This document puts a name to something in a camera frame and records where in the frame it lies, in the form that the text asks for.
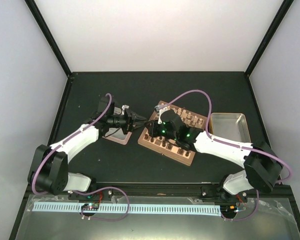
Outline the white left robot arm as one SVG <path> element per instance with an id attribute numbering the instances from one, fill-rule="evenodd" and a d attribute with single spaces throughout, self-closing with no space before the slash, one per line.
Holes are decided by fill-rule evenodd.
<path id="1" fill-rule="evenodd" d="M 80 127 L 64 139 L 51 145 L 38 146 L 34 152 L 27 181 L 36 195 L 59 195 L 79 192 L 85 199 L 93 199 L 98 192 L 92 179 L 69 171 L 70 161 L 84 148 L 107 135 L 110 129 L 119 129 L 124 135 L 144 126 L 147 119 L 129 107 L 116 110 L 112 95 L 107 93 Z"/>

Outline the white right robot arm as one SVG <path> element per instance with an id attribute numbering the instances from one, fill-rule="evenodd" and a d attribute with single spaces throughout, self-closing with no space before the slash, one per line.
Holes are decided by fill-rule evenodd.
<path id="1" fill-rule="evenodd" d="M 214 190 L 223 202 L 234 196 L 255 189 L 270 193 L 278 181 L 283 164 L 276 160 L 270 146 L 250 142 L 235 142 L 217 137 L 203 129 L 206 119 L 186 111 L 160 110 L 156 119 L 145 124 L 150 139 L 161 139 L 164 148 L 176 146 L 183 152 L 208 154 L 232 162 L 242 168 L 237 173 L 227 174 Z"/>

